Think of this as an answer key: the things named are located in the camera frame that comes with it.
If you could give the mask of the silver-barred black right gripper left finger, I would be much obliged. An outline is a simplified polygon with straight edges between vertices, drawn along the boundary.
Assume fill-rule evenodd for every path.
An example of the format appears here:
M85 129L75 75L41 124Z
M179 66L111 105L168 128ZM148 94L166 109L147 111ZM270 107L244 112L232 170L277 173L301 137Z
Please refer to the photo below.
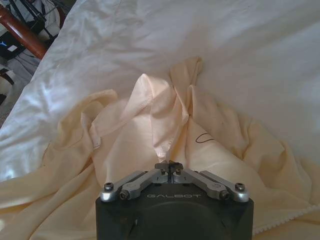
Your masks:
M170 182L170 165L168 161L156 163L149 171L134 171L117 182L106 182L100 193L102 202L115 200L132 200L138 198L142 191L151 184Z

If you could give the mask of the silver-barred black right gripper right finger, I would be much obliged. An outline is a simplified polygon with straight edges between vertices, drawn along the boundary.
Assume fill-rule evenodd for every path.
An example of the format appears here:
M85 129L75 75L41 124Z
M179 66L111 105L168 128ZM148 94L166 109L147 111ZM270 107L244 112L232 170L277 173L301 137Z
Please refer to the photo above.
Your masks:
M238 203L249 201L250 195L245 185L240 182L232 183L207 170L194 171L183 167L181 163L171 164L172 182L175 184L193 184L206 192L209 198Z

